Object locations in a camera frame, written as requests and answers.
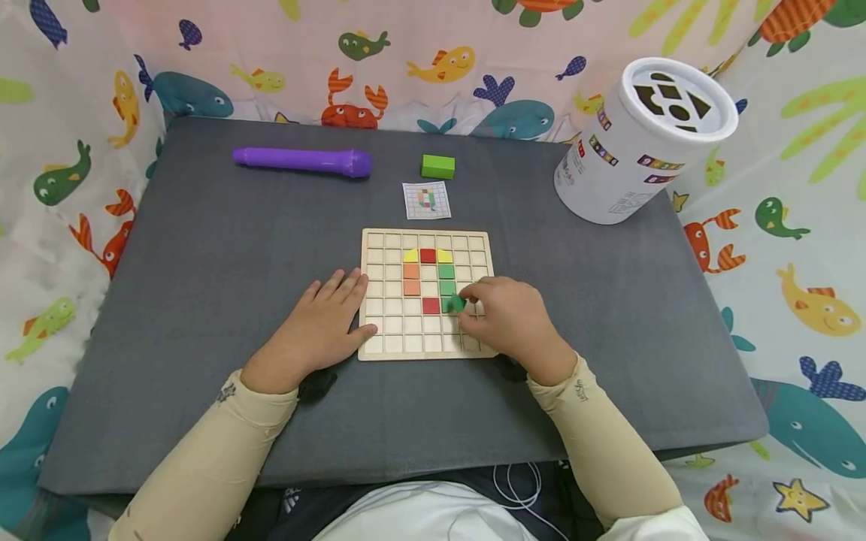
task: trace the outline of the white cable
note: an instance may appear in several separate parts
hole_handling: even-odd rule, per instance
[[[502,508],[508,509],[509,511],[528,511],[529,514],[533,515],[541,522],[553,528],[553,530],[556,531],[560,537],[562,537],[565,541],[568,541],[568,537],[562,531],[559,531],[559,528],[552,525],[550,522],[541,517],[537,512],[530,509],[531,506],[535,505],[535,502],[538,501],[538,498],[541,495],[541,471],[539,471],[535,463],[527,463],[527,466],[529,466],[529,469],[532,471],[533,477],[535,478],[535,493],[529,498],[525,499],[521,499],[520,496],[517,495],[517,492],[514,490],[514,487],[511,485],[511,466],[511,464],[508,465],[508,469],[505,472],[505,478],[508,481],[508,490],[511,491],[511,494],[514,496],[513,498],[505,494],[502,489],[499,488],[499,482],[496,481],[496,468],[498,466],[493,466],[493,485],[496,487],[496,492],[498,492],[500,496],[509,503],[518,505],[518,507],[502,506]]]

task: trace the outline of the white cylindrical container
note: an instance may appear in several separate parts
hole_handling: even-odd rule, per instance
[[[629,64],[553,174],[574,214],[620,223],[737,129],[734,101],[701,71],[668,58]]]

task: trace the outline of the gray table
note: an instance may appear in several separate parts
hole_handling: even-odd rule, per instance
[[[232,164],[238,146],[373,156],[364,182]],[[480,229],[494,269],[534,284],[656,451],[723,447],[767,421],[664,195],[598,226],[559,201],[566,146],[213,119],[172,123],[40,482],[131,493],[294,305],[359,263],[364,227]],[[454,156],[454,218],[407,222],[402,182]],[[359,363],[300,407],[260,486],[396,480],[565,458],[527,388],[490,361]]]

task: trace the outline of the container lid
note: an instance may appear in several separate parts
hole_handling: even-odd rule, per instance
[[[642,58],[623,71],[625,108],[651,132],[683,143],[709,144],[737,129],[737,109],[725,89],[702,71],[669,58]]]

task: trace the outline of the beige sleeve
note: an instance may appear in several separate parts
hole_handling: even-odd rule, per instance
[[[109,541],[218,541],[237,521],[298,391],[262,395],[229,376],[216,402],[147,478]]]
[[[578,355],[572,375],[529,389],[553,419],[574,479],[605,528],[620,518],[657,515],[682,505],[680,491],[641,436],[596,383]]]

